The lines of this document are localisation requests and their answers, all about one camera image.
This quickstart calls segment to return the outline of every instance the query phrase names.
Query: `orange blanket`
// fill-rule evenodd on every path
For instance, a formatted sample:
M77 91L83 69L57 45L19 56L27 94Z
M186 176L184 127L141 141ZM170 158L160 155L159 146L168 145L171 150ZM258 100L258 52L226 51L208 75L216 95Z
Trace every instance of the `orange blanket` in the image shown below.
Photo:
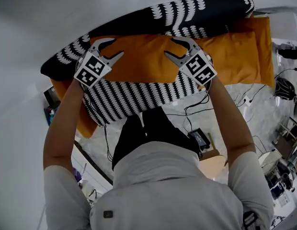
M112 56L124 50L124 56L106 75L108 81L128 82L174 82L178 67L164 56L170 51L178 56L186 49L170 40L170 36L134 35L103 36L117 38L101 54ZM91 44L102 37L91 39ZM195 39L210 54L218 77L223 84L262 83L274 87L269 18L250 18L237 22L231 33L214 38ZM71 81L54 81L60 99ZM97 124L89 117L84 105L81 107L78 130L84 137L91 137Z

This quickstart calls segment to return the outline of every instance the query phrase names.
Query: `forearm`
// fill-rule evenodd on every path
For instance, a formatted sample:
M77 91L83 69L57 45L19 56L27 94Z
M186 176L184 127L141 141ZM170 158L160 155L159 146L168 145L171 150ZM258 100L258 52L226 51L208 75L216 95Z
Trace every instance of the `forearm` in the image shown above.
M256 152L250 130L243 116L217 77L213 78L209 96L228 151L229 165L244 152Z
M72 154L83 90L77 80L68 88L48 129L44 144L44 168L52 159L69 159Z

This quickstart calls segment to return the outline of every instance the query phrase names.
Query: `striped fabric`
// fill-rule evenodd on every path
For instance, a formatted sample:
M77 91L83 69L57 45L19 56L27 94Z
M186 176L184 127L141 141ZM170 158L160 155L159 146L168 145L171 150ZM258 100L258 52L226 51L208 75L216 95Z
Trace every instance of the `striped fabric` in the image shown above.
M83 98L90 117L110 124L188 95L198 93L196 83L179 72L173 83L110 82L101 79L87 89Z

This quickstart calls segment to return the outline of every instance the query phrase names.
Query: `small black tag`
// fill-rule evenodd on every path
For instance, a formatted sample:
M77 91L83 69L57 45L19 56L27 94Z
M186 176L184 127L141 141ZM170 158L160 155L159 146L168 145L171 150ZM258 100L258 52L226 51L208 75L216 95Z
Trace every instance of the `small black tag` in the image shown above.
M114 217L114 212L112 210L106 210L104 211L104 218L112 218Z

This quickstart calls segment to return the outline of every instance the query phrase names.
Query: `concrete floor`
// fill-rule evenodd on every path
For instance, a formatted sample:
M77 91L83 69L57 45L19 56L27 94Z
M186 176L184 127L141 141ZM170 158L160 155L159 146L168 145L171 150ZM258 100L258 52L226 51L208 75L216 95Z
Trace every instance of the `concrete floor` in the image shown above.
M297 67L297 60L284 59L280 56L273 54L274 63L274 75L286 68ZM297 93L297 72L288 70L281 74L290 82L293 83ZM242 95L247 91L251 85L247 84L234 84L226 86L226 89L230 93L233 100L236 100L237 105L241 105L240 102ZM247 96L251 99L254 94L262 87L261 84L255 84L250 91L247 92ZM250 131L253 136L259 136L263 142L267 151L273 149L271 141L275 138L275 130L279 127L279 123L284 123L287 118L293 116L293 101L281 100L279 105L276 105L276 98L273 97L274 89L266 86L264 87L254 98L250 107L246 104L242 105L239 109L243 114ZM183 109L186 106L199 102L205 93L198 93L193 96L186 97L183 100L177 101L177 103L168 104L163 106L163 110L166 114L184 114ZM203 109L211 108L212 104L209 101L207 104L202 104L197 107L191 108L190 113L200 111ZM191 127L185 117L169 115L168 118L171 122L179 128L185 134L191 130ZM201 113L190 116L193 129L201 128L202 131L207 134L211 133L215 146L219 150L221 155L227 156L227 151L219 131L216 116L213 110L203 111ZM109 150L113 155L114 148L118 142L121 128L125 123L124 120L120 120L107 126L107 137L109 142ZM264 148L257 137L254 137L254 143L257 145L258 156L264 152ZM91 139L82 138L80 144L83 149L90 155L98 166L100 166L110 178L113 178L113 171L111 169L111 163L107 159L107 146L105 142L104 130L98 128Z

